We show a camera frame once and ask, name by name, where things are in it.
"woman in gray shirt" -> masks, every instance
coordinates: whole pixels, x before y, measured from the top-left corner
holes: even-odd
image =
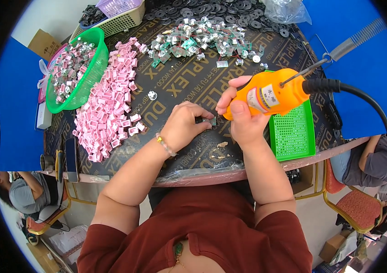
[[[45,177],[38,172],[18,172],[21,176],[10,182],[8,172],[0,171],[0,198],[9,206],[16,210],[31,215],[40,212],[45,206],[57,202],[52,200],[49,194],[54,190],[57,195],[57,186],[54,181],[48,181],[49,176]]]
[[[387,136],[372,136],[368,142],[330,158],[330,162],[334,177],[345,185],[387,184]]]

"white box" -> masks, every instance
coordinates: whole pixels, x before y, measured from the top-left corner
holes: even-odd
[[[39,104],[39,108],[37,111],[37,117],[36,117],[36,127],[39,129],[46,129],[49,126],[51,126],[51,120],[52,120],[53,114],[48,111],[48,108],[46,107],[46,102],[42,102]]]

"woman's right hand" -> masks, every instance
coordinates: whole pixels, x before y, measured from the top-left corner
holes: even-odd
[[[270,116],[258,114],[251,116],[248,105],[244,101],[234,100],[236,97],[237,87],[246,84],[251,76],[240,76],[239,78],[229,81],[229,88],[225,90],[215,110],[222,115],[227,111],[230,105],[233,121],[231,122],[231,136],[237,141],[242,150],[255,147],[265,141],[263,131],[268,124]]]

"small metal cup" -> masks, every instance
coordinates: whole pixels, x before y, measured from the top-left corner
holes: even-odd
[[[40,155],[40,168],[46,173],[54,171],[54,157],[49,155]]]

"necklace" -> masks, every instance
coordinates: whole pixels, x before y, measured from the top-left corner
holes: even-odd
[[[182,262],[180,262],[180,257],[181,257],[181,253],[183,252],[183,244],[182,243],[177,243],[176,245],[175,245],[175,250],[174,250],[174,256],[175,256],[175,265],[177,265],[177,264],[181,264],[181,266],[184,268],[184,269],[186,269],[185,267],[184,267],[184,265],[183,265],[183,263]]]

